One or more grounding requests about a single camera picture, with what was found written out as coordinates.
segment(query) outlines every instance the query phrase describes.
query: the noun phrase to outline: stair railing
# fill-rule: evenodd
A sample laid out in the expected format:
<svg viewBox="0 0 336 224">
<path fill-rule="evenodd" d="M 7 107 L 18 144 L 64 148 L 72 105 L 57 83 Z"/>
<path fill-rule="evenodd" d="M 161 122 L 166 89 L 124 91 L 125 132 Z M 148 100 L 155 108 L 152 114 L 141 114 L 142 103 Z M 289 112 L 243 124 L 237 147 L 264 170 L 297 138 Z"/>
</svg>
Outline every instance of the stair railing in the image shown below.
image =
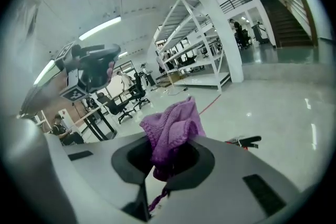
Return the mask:
<svg viewBox="0 0 336 224">
<path fill-rule="evenodd" d="M 310 28 L 311 41 L 314 46 L 318 45 L 317 32 L 315 27 L 314 18 L 312 16 L 311 10 L 309 8 L 307 0 L 282 0 L 285 7 L 293 14 L 293 10 L 306 22 Z"/>
</svg>

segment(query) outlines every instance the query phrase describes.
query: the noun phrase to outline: staircase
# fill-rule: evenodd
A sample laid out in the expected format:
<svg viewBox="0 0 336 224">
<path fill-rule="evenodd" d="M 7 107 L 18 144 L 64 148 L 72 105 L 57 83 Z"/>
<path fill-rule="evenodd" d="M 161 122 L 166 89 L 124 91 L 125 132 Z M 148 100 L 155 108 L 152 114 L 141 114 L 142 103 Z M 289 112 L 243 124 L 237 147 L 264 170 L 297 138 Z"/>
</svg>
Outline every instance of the staircase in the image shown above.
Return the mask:
<svg viewBox="0 0 336 224">
<path fill-rule="evenodd" d="M 313 46 L 293 14 L 278 0 L 260 0 L 272 25 L 277 47 Z"/>
</svg>

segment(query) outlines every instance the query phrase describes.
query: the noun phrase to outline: handrail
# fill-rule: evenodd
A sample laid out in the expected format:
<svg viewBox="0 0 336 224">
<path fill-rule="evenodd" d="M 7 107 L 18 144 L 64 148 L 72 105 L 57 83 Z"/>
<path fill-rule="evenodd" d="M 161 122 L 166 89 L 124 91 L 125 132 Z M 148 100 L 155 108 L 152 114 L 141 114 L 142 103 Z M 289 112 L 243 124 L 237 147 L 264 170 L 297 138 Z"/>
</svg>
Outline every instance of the handrail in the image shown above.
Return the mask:
<svg viewBox="0 0 336 224">
<path fill-rule="evenodd" d="M 233 10 L 239 6 L 242 6 L 252 0 L 228 0 L 220 5 L 223 13 L 228 13 L 230 10 Z"/>
<path fill-rule="evenodd" d="M 294 9 L 307 23 L 310 28 L 311 40 L 314 46 L 318 45 L 317 31 L 315 27 L 314 18 L 312 16 L 310 7 L 307 0 L 301 0 L 301 3 L 297 0 L 282 0 L 285 7 L 292 13 Z"/>
<path fill-rule="evenodd" d="M 305 8 L 302 4 L 300 4 L 297 0 L 283 0 L 287 9 L 291 12 L 291 9 L 294 9 L 300 17 L 305 20 L 305 22 L 309 25 L 307 14 Z"/>
</svg>

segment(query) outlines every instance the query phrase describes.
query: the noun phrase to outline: purple cloth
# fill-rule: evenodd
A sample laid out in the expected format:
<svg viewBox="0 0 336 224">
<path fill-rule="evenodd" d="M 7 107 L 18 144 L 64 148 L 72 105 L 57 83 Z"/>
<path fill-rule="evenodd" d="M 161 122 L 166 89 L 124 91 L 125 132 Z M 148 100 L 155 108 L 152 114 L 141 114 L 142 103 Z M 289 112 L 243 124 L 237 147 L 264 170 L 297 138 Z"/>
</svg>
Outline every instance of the purple cloth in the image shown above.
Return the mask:
<svg viewBox="0 0 336 224">
<path fill-rule="evenodd" d="M 140 126 L 151 142 L 151 161 L 155 166 L 153 176 L 161 181 L 167 181 L 174 175 L 173 162 L 178 147 L 189 137 L 205 136 L 193 97 L 171 105 L 163 113 L 144 117 Z M 157 201 L 150 206 L 150 211 L 165 195 L 166 192 L 163 191 L 162 195 L 155 199 Z"/>
</svg>

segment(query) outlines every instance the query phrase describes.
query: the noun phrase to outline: ceiling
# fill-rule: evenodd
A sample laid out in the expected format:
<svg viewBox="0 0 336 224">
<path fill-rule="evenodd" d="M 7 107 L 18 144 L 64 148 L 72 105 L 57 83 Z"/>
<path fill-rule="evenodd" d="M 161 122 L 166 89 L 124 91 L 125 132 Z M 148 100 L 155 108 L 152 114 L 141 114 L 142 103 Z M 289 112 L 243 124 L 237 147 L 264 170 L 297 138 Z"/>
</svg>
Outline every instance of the ceiling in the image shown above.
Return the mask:
<svg viewBox="0 0 336 224">
<path fill-rule="evenodd" d="M 82 46 L 118 44 L 128 55 L 144 52 L 175 0 L 43 0 L 37 16 L 36 67 L 41 70 L 67 43 L 110 19 L 107 27 Z"/>
</svg>

